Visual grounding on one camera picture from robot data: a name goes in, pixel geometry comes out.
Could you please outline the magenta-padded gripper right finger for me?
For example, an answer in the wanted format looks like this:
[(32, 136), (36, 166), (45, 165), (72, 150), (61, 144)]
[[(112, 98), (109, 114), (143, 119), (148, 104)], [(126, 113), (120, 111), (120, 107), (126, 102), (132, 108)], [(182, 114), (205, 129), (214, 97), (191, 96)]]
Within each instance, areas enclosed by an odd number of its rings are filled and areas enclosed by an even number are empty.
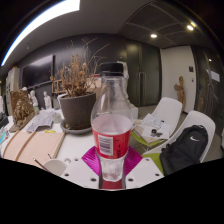
[(129, 148), (124, 161), (124, 177), (127, 189), (143, 187), (164, 177), (150, 157), (142, 157), (135, 149)]

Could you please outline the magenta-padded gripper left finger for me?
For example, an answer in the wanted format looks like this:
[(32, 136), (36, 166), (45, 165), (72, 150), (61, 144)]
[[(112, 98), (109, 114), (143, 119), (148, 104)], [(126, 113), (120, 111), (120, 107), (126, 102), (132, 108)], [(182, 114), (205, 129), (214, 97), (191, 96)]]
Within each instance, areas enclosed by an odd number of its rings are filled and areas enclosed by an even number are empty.
[(95, 148), (90, 148), (81, 158), (75, 157), (61, 177), (84, 188), (98, 189), (100, 160)]

